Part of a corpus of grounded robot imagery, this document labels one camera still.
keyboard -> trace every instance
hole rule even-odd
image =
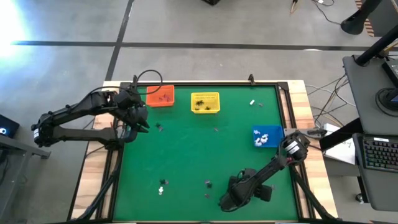
[[[398,141],[383,138],[363,138],[364,166],[398,172]]]

blue container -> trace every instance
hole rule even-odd
[[[254,134],[254,130],[260,132],[260,134]],[[284,132],[281,126],[279,125],[254,125],[252,128],[253,133],[253,144],[257,138],[261,138],[261,136],[268,134],[268,140],[261,146],[256,147],[278,147],[280,141],[284,138]]]

orange bin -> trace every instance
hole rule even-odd
[[[147,93],[153,92],[159,86],[148,86]],[[151,107],[173,106],[174,105],[174,86],[163,85],[157,92],[147,95],[147,105]]]

floor stripe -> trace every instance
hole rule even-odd
[[[121,47],[147,49],[253,49],[253,50],[338,50],[338,51],[365,51],[368,46],[314,46],[314,45],[263,45],[263,44],[194,44],[194,43],[122,43]]]
[[[36,40],[16,40],[11,45],[28,46],[71,46],[71,47],[114,47],[115,42],[87,42],[87,41],[36,41]]]
[[[106,72],[105,81],[112,80],[114,68],[116,67],[116,62],[118,61],[121,43],[123,41],[124,34],[126,33],[127,23],[129,22],[130,12],[132,9],[133,2],[134,2],[134,0],[129,0],[129,2],[127,3],[126,11],[124,12],[124,16],[123,16],[123,21],[120,26],[118,39],[116,40],[116,46],[113,49],[111,61],[108,66],[108,71]]]

gray floor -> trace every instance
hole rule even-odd
[[[377,38],[363,32],[345,34],[328,23],[310,0],[302,0],[289,14],[291,1],[221,0],[210,7],[200,0],[135,0],[125,42],[370,46]],[[8,12],[8,40],[115,42],[127,0],[10,1],[0,2]],[[354,13],[354,0],[336,0],[325,8],[331,20]],[[0,113],[21,124],[18,140],[33,144],[30,126],[42,113],[79,101],[101,86],[113,47],[12,46],[0,54]],[[122,48],[113,80],[131,80],[153,68],[165,80],[243,80],[249,74],[264,80],[305,80],[322,86],[343,75],[342,57],[361,52],[233,49]],[[155,80],[157,77],[143,77]],[[310,95],[312,106],[322,107],[329,93]],[[349,86],[340,95],[353,103]],[[335,100],[333,107],[342,104]],[[333,112],[342,123],[358,115],[352,106]],[[69,126],[83,127],[90,118]],[[58,143],[47,161],[33,158],[28,181],[18,195],[12,217],[29,223],[66,219],[86,142]],[[394,221],[398,213],[378,212],[353,200],[359,192],[353,177],[330,177],[339,216],[351,221]]]

